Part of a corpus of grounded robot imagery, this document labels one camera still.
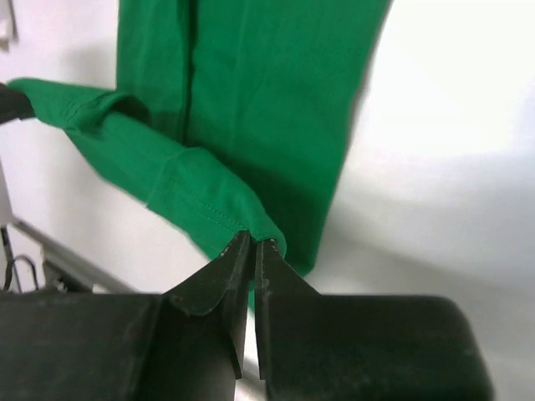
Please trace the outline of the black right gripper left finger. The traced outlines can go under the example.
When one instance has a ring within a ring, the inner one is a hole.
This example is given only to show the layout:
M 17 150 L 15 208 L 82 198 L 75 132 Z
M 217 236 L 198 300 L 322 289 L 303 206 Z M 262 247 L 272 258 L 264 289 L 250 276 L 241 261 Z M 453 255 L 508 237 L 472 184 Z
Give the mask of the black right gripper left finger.
M 233 399 L 250 249 L 239 232 L 162 294 L 2 294 L 2 399 Z

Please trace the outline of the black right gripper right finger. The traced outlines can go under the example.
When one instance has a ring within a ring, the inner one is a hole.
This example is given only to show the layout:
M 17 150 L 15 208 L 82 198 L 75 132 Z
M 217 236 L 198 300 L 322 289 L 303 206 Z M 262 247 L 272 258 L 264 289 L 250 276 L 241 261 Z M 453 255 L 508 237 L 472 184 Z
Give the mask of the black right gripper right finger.
M 270 400 L 491 400 L 470 324 L 444 297 L 326 295 L 273 241 L 255 257 L 255 331 Z

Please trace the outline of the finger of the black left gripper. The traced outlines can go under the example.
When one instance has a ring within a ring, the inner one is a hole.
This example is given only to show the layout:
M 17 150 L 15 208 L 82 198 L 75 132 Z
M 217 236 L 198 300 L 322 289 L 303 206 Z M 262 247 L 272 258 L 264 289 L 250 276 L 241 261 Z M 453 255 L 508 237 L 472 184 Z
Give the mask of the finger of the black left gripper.
M 1 83 L 0 87 L 0 124 L 6 124 L 15 119 L 31 119 L 35 112 L 29 98 L 15 89 L 10 89 Z

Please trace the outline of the green t shirt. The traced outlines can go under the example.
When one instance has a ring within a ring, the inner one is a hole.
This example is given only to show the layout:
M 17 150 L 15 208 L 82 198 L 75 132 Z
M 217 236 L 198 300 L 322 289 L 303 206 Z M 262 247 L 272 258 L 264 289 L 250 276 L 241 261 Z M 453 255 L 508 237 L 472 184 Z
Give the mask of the green t shirt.
M 123 1 L 114 89 L 19 78 L 38 120 L 210 258 L 313 270 L 387 1 Z

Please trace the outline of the white t shirt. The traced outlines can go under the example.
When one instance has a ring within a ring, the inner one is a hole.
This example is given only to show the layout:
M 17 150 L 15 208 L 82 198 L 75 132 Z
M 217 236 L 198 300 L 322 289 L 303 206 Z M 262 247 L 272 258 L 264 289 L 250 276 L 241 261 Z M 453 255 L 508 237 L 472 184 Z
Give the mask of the white t shirt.
M 7 53 L 18 42 L 18 31 L 12 0 L 0 0 L 0 48 Z

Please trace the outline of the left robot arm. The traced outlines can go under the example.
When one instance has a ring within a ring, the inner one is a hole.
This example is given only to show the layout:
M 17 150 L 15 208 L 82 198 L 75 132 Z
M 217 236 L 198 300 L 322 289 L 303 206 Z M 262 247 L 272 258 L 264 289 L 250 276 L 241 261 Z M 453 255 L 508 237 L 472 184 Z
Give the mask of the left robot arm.
M 30 119 L 35 116 L 33 106 L 28 97 L 15 89 L 10 89 L 6 84 L 1 83 L 1 124 L 6 124 L 15 119 Z M 37 270 L 33 260 L 26 255 L 14 256 L 12 244 L 8 234 L 8 225 L 13 220 L 13 210 L 9 200 L 5 175 L 1 170 L 1 243 L 6 259 L 6 266 L 3 268 L 4 282 L 1 291 L 9 292 L 16 274 L 16 263 L 24 261 L 32 273 L 34 288 L 38 289 Z

